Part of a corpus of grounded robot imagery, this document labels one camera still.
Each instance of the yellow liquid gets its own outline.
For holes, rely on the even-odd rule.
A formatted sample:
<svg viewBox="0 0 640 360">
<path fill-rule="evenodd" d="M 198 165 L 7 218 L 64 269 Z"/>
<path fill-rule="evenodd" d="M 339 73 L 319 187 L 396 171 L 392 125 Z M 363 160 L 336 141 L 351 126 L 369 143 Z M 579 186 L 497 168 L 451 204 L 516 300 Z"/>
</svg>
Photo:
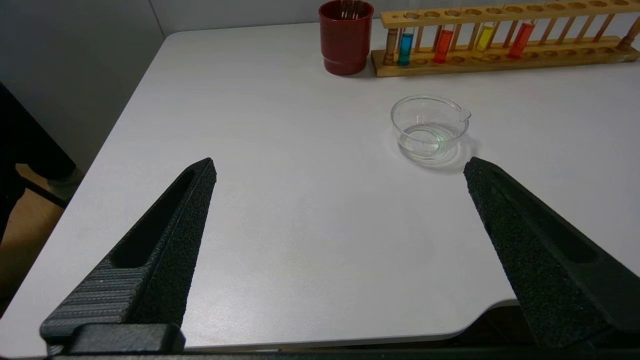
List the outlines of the yellow liquid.
<svg viewBox="0 0 640 360">
<path fill-rule="evenodd" d="M 482 60 L 483 53 L 486 50 L 486 47 L 489 45 L 489 40 L 493 35 L 493 31 L 495 28 L 493 25 L 485 24 L 480 31 L 480 37 L 478 37 L 478 42 L 476 44 L 476 48 L 474 52 L 471 54 L 471 60 L 480 61 Z"/>
</svg>

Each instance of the yellow test tube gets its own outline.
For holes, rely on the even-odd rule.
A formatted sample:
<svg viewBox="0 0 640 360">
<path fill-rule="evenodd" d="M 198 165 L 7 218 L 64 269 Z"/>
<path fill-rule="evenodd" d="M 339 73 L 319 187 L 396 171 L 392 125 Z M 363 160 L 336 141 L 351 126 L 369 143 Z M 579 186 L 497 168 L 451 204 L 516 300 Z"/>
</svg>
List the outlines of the yellow test tube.
<svg viewBox="0 0 640 360">
<path fill-rule="evenodd" d="M 471 53 L 471 60 L 481 61 L 483 58 L 484 51 L 489 45 L 489 41 L 495 31 L 495 26 L 488 22 L 485 22 L 482 25 L 482 29 L 480 30 L 480 36 L 478 37 L 478 41 L 476 43 L 476 47 L 474 48 L 473 53 Z"/>
<path fill-rule="evenodd" d="M 502 13 L 504 7 L 504 0 L 496 0 L 493 8 L 488 11 L 493 14 Z M 500 20 L 495 22 L 485 22 L 480 29 L 480 35 L 477 38 L 476 46 L 474 50 L 471 52 L 471 60 L 481 61 L 484 56 L 484 51 L 491 46 L 491 42 L 493 41 L 493 34 L 495 33 L 496 28 L 500 25 Z"/>
</svg>

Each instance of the chair leg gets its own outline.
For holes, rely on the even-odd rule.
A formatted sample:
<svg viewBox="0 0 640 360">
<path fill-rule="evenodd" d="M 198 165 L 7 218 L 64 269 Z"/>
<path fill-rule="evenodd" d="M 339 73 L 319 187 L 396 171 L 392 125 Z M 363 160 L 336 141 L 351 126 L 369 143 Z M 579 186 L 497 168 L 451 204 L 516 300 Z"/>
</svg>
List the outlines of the chair leg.
<svg viewBox="0 0 640 360">
<path fill-rule="evenodd" d="M 67 205 L 68 205 L 67 201 L 64 201 L 61 198 L 48 192 L 47 190 L 44 190 L 43 188 L 39 187 L 36 183 L 32 182 L 29 179 L 26 179 L 23 177 L 22 180 L 24 181 L 24 186 L 27 189 L 31 190 L 32 192 L 35 192 L 36 194 L 42 196 L 43 198 L 51 201 L 52 203 L 54 203 L 55 205 L 58 205 L 63 209 L 67 208 Z"/>
</svg>

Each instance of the white table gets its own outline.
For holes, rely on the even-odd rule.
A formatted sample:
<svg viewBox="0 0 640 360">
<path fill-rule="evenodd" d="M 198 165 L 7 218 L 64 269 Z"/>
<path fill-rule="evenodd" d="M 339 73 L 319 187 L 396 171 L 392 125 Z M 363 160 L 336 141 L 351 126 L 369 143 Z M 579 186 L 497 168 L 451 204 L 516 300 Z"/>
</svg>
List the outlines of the white table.
<svg viewBox="0 0 640 360">
<path fill-rule="evenodd" d="M 468 108 L 475 154 L 640 274 L 639 70 L 341 78 L 323 69 L 318 24 L 174 34 L 0 320 L 0 354 L 45 354 L 42 320 L 208 156 L 218 183 L 188 347 L 438 339 L 512 302 L 463 175 L 417 167 L 395 145 L 388 114 L 411 94 Z"/>
</svg>

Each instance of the blue liquid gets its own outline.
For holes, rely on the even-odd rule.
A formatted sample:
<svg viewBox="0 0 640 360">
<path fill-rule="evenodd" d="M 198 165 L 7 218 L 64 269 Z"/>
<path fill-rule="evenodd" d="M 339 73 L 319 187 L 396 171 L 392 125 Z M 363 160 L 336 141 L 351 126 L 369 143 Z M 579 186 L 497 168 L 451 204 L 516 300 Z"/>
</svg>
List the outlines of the blue liquid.
<svg viewBox="0 0 640 360">
<path fill-rule="evenodd" d="M 398 65 L 409 65 L 412 43 L 413 34 L 402 34 L 402 39 L 400 39 L 400 51 L 398 51 Z"/>
</svg>

